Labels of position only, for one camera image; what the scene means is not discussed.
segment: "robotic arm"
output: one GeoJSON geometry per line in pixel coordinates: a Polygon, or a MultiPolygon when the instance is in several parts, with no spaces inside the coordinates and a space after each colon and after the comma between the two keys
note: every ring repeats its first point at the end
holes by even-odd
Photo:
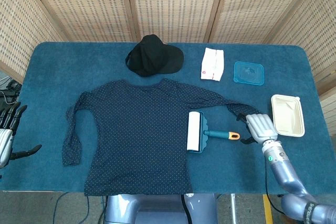
{"type": "Polygon", "coordinates": [[[336,206],[318,204],[296,174],[268,115],[246,116],[248,128],[271,166],[278,184],[289,194],[281,199],[284,213],[306,224],[336,224],[336,206]]]}

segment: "long-sleeve shirt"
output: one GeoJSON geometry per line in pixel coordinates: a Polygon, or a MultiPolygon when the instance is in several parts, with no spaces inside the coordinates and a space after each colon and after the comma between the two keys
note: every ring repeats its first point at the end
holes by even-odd
{"type": "Polygon", "coordinates": [[[67,111],[63,165],[80,162],[75,113],[89,110],[96,119],[98,145],[85,195],[190,193],[188,113],[216,105],[228,105],[236,115],[258,113],[213,91],[169,79],[150,86],[135,86],[125,80],[109,82],[82,93],[67,111]]]}

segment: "blue carpet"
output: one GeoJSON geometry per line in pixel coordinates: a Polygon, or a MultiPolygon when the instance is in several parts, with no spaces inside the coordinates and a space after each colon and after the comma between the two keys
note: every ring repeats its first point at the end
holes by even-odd
{"type": "MultiPolygon", "coordinates": [[[[34,51],[20,101],[28,104],[14,140],[14,151],[42,144],[28,158],[11,161],[1,170],[1,190],[83,191],[97,147],[97,130],[88,111],[77,113],[76,131],[82,142],[77,166],[62,166],[61,148],[67,130],[65,113],[77,97],[112,80],[153,84],[163,77],[213,90],[226,98],[253,105],[271,115],[273,94],[301,99],[306,133],[279,136],[299,177],[312,194],[336,193],[336,162],[319,98],[305,52],[296,46],[239,44],[174,44],[185,62],[174,74],[141,78],[128,70],[124,59],[134,43],[45,42],[34,51]],[[205,47],[224,49],[225,70],[220,82],[201,80],[205,47]],[[265,84],[253,86],[233,81],[234,63],[262,64],[265,84]]],[[[202,109],[209,129],[230,130],[249,137],[226,107],[202,109]]],[[[261,146],[210,138],[202,154],[188,154],[188,169],[196,193],[264,193],[264,158],[261,146]]],[[[269,173],[269,192],[283,191],[269,173]]]]}

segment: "black cable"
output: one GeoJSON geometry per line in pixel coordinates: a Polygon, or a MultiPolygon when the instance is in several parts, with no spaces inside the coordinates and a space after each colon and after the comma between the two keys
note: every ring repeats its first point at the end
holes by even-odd
{"type": "Polygon", "coordinates": [[[81,220],[78,224],[82,224],[84,221],[86,221],[86,219],[88,218],[89,216],[89,212],[90,212],[90,203],[89,203],[89,197],[86,196],[86,200],[88,201],[88,212],[86,213],[86,216],[83,220],[81,220]]]}
{"type": "Polygon", "coordinates": [[[58,204],[58,201],[61,199],[61,197],[63,197],[64,195],[68,194],[69,192],[66,192],[66,193],[63,193],[61,196],[58,197],[58,199],[56,200],[56,204],[55,204],[55,208],[54,208],[54,216],[52,217],[53,219],[53,223],[52,224],[55,224],[55,215],[56,215],[56,209],[57,209],[57,204],[58,204]]]}
{"type": "Polygon", "coordinates": [[[182,206],[184,208],[185,214],[187,215],[188,224],[193,224],[193,221],[191,219],[189,209],[188,209],[188,207],[187,207],[187,205],[185,203],[185,199],[184,199],[184,195],[183,194],[181,195],[181,201],[182,201],[182,206]]]}
{"type": "Polygon", "coordinates": [[[105,211],[106,211],[106,208],[107,208],[107,201],[108,201],[108,196],[106,196],[105,206],[104,206],[103,211],[101,212],[101,214],[100,214],[100,216],[99,216],[98,224],[100,224],[101,219],[102,219],[103,215],[105,214],[105,211]]]}
{"type": "Polygon", "coordinates": [[[265,188],[266,188],[266,195],[267,195],[267,198],[268,198],[268,201],[269,203],[271,204],[271,206],[274,208],[274,210],[278,211],[279,213],[285,215],[285,213],[281,210],[279,210],[278,208],[276,208],[271,199],[269,198],[269,195],[268,195],[268,188],[267,188],[267,161],[266,161],[266,158],[265,158],[265,188]]]}

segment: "lint roller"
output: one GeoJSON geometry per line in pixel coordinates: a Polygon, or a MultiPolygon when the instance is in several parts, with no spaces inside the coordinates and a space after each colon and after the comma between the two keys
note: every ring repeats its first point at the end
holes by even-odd
{"type": "Polygon", "coordinates": [[[207,119],[203,112],[189,112],[187,151],[201,153],[206,147],[208,136],[230,140],[240,138],[240,135],[236,132],[209,131],[207,119]]]}

